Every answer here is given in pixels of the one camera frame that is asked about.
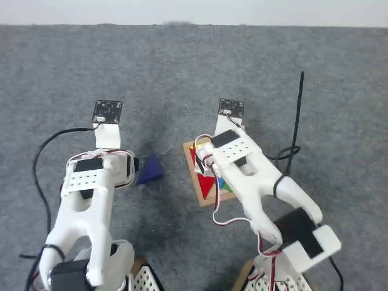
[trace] red triangle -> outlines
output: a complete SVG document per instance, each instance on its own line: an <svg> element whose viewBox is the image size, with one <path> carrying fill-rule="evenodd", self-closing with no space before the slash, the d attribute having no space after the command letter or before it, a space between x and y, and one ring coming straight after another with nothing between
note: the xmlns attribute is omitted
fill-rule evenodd
<svg viewBox="0 0 388 291"><path fill-rule="evenodd" d="M192 156L193 163L195 164L193 149L190 149L190 154ZM198 182L199 182L199 185L201 186L202 196L204 197L204 199L206 199L216 179L214 177L208 177L202 174L196 174L196 176L198 177Z"/></svg>

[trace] blue pyramid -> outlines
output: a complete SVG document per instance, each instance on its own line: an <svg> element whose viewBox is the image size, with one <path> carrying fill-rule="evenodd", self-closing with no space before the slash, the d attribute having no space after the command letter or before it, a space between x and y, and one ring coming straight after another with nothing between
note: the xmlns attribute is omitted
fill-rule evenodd
<svg viewBox="0 0 388 291"><path fill-rule="evenodd" d="M163 175L163 168L158 158L153 153L145 162L143 169L141 170L140 177L137 185L145 184L151 180L154 180Z"/></svg>

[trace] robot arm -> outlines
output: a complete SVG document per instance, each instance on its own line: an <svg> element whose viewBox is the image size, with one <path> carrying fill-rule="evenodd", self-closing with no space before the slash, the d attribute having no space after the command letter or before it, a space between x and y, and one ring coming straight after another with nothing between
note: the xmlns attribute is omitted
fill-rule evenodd
<svg viewBox="0 0 388 291"><path fill-rule="evenodd" d="M253 232L275 244L274 249L282 246L282 257L288 259L297 273L337 252L341 243L333 230L329 226L317 228L323 218L321 209L288 176L280 180L276 197L291 204L295 210L275 222L270 220L263 211L261 198L274 195L274 185L282 173L247 135L241 122L223 120L222 126L217 124L216 135L197 151L198 160L206 158L204 162L212 167L212 171L207 171L208 175L214 172L233 190Z"/></svg>
<svg viewBox="0 0 388 291"><path fill-rule="evenodd" d="M129 186L135 174L134 154L119 149L121 106L116 101L97 102L93 126L96 146L102 149L77 155L67 163L61 205L45 243L66 255L78 238L88 236L92 247L84 260L65 263L57 250L44 249L39 271L47 290L70 290L74 286L77 290L88 290L89 286L120 290L130 274L133 247L127 241L112 242L109 232L114 189Z"/></svg>
<svg viewBox="0 0 388 291"><path fill-rule="evenodd" d="M280 231L261 206L261 197L273 195L273 185L281 176L280 171L241 128L215 136L210 147L205 149L208 149L205 154L213 155L215 172L222 176L240 200L244 213L251 220L252 230L255 233L259 231L271 243L281 245ZM321 210L293 179L282 179L277 193L279 199L294 208L302 207L315 224L321 222Z"/></svg>

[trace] gray carpet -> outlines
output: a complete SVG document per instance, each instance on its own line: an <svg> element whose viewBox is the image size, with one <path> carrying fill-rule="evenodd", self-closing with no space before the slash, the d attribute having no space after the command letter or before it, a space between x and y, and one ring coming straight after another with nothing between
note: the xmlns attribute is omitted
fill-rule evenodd
<svg viewBox="0 0 388 291"><path fill-rule="evenodd" d="M292 177L320 205L343 243L335 255L346 290L386 290L388 273L388 30L228 26L0 27L0 284L21 290L45 239L45 212L31 176L40 143L90 126L96 99L123 100L122 147L155 152L166 174L118 190L115 239L129 240L166 290L228 290L256 255L245 224L217 227L199 208L182 143L213 133L219 98L245 102L248 133L274 154L289 146L300 71L306 72ZM38 165L55 215L69 156L92 133L47 147ZM265 201L272 218L290 210ZM237 200L220 219L242 214ZM338 290L328 261L308 272Z"/></svg>

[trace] white perforated plate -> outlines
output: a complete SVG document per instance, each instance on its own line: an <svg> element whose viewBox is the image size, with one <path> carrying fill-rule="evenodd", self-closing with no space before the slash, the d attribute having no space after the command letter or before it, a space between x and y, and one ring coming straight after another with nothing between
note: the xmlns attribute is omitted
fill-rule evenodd
<svg viewBox="0 0 388 291"><path fill-rule="evenodd" d="M66 176L65 193L107 187L108 173L105 169L73 172Z"/></svg>
<svg viewBox="0 0 388 291"><path fill-rule="evenodd" d="M235 139L234 141L219 147L218 150L225 156L229 163L235 162L249 153L252 153L249 142L247 142L245 138Z"/></svg>
<svg viewBox="0 0 388 291"><path fill-rule="evenodd" d="M151 269L148 266L142 266L133 280L134 291L159 291Z"/></svg>
<svg viewBox="0 0 388 291"><path fill-rule="evenodd" d="M248 281L244 291L269 291L269 283L268 276L264 276L259 280ZM291 277L287 277L285 281L277 281L276 286L280 291L312 291L302 275L296 281Z"/></svg>

